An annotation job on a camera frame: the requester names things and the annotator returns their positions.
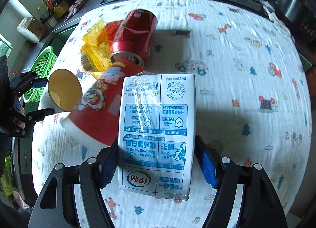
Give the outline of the black countertop appliance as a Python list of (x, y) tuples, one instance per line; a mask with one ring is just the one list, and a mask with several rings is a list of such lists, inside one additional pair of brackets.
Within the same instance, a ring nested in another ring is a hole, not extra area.
[(315, 38), (315, 14), (313, 14), (300, 0), (269, 0), (280, 12), (285, 23), (292, 29), (300, 31), (304, 36)]

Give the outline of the red instant noodle cup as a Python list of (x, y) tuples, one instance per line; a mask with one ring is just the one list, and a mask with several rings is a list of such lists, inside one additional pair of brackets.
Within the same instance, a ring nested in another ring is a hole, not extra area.
[(142, 72), (126, 58), (114, 62), (60, 121), (66, 133), (89, 150), (110, 147), (118, 136), (118, 120), (125, 77)]

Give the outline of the white paper cup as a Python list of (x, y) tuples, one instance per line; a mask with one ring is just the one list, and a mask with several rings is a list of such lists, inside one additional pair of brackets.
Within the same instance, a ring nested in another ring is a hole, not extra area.
[(58, 69), (49, 76), (40, 99), (41, 109), (51, 108), (55, 113), (71, 112), (83, 95), (77, 77), (69, 70)]

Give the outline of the green plastic mesh basket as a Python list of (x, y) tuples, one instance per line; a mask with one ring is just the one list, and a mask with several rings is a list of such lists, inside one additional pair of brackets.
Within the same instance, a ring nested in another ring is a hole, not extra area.
[[(39, 78), (48, 78), (53, 65), (57, 60), (52, 46), (46, 47), (36, 58), (31, 67), (31, 71), (35, 71)], [(31, 88), (24, 94), (24, 102), (40, 102), (43, 88)]]

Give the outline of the yellow plastic wrapper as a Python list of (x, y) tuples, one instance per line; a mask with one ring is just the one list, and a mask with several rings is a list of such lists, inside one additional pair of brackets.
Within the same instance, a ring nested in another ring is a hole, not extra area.
[(81, 65), (89, 72), (104, 72), (110, 65), (110, 45), (104, 20), (95, 23), (82, 38)]

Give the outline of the white printed table cloth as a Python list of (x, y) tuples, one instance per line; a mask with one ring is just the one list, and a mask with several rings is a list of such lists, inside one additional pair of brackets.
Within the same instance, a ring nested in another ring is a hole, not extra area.
[[(101, 18), (123, 20), (131, 10), (157, 17), (152, 73), (192, 73), (196, 79), (196, 131), (206, 145), (236, 164), (260, 163), (285, 214), (302, 183), (309, 156), (312, 114), (308, 84), (289, 33), (257, 14), (211, 0), (130, 0), (86, 13), (52, 69), (68, 69), (83, 93), (96, 81), (81, 67), (82, 37)], [(60, 125), (68, 113), (36, 123), (32, 175), (37, 194), (57, 163), (72, 166), (97, 153)], [(102, 191), (116, 227), (201, 227), (216, 190), (194, 158), (188, 201), (160, 199), (118, 188), (117, 170)]]

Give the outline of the pink rag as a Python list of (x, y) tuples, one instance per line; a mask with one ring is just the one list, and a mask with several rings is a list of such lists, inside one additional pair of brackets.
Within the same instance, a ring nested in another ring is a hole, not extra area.
[(69, 8), (69, 13), (65, 19), (65, 21), (72, 18), (85, 4), (85, 0), (76, 0)]

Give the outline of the yellow oil bottle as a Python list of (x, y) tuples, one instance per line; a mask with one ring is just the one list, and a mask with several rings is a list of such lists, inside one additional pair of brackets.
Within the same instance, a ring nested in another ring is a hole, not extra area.
[(66, 14), (70, 8), (67, 0), (54, 0), (53, 1), (53, 15), (55, 18), (60, 18)]

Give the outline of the red cola can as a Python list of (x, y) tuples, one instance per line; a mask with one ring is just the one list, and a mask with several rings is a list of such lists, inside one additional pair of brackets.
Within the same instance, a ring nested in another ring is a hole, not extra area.
[(156, 26), (157, 18), (152, 12), (144, 9), (130, 11), (114, 36), (111, 61), (125, 58), (142, 68), (150, 57)]

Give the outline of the white blue milk carton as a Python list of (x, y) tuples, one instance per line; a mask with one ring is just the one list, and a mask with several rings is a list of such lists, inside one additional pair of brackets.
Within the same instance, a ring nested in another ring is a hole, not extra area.
[(118, 185), (157, 198), (188, 200), (196, 136), (193, 74), (124, 79)]

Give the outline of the orange snack packet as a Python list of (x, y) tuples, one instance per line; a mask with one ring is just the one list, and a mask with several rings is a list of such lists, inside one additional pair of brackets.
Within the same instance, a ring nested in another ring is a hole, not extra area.
[(122, 22), (123, 20), (118, 20), (118, 21), (109, 22), (105, 25), (105, 29), (107, 31), (107, 36), (108, 36), (108, 42), (110, 46), (113, 44), (115, 34), (117, 33), (117, 30)]

